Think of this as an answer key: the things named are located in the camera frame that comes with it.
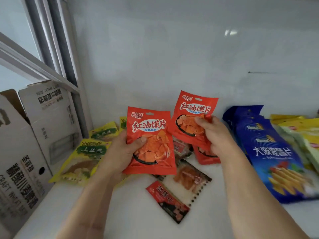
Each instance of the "orange snack pieces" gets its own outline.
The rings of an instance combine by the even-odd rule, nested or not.
[[[210,149],[204,150],[195,145],[193,145],[193,148],[194,148],[194,153],[199,164],[207,165],[207,164],[220,163],[219,157],[216,154],[214,154]]]
[[[205,130],[195,122],[195,117],[211,122],[217,101],[218,98],[197,96],[181,91],[168,131],[185,143],[209,150],[211,144],[205,136]]]
[[[126,174],[176,174],[174,145],[172,135],[167,132],[170,121],[169,111],[154,111],[128,107],[127,144],[140,137],[146,137],[146,143],[136,150]]]

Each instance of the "red small packet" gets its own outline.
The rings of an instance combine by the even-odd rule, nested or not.
[[[155,181],[146,190],[153,196],[156,202],[176,221],[181,223],[189,212],[189,208],[179,201],[160,181]]]
[[[141,136],[146,143],[133,154],[126,174],[176,174],[172,135],[167,132],[170,111],[154,111],[142,108],[127,108],[127,144]]]
[[[205,136],[205,130],[195,122],[195,117],[202,117],[211,122],[217,101],[218,98],[181,91],[168,131],[183,142],[209,150],[211,143]]]
[[[215,164],[220,163],[219,157],[211,152],[211,150],[204,150],[202,148],[199,148],[195,145],[193,145],[194,153],[197,158],[197,161],[199,164],[207,165],[207,164]]]

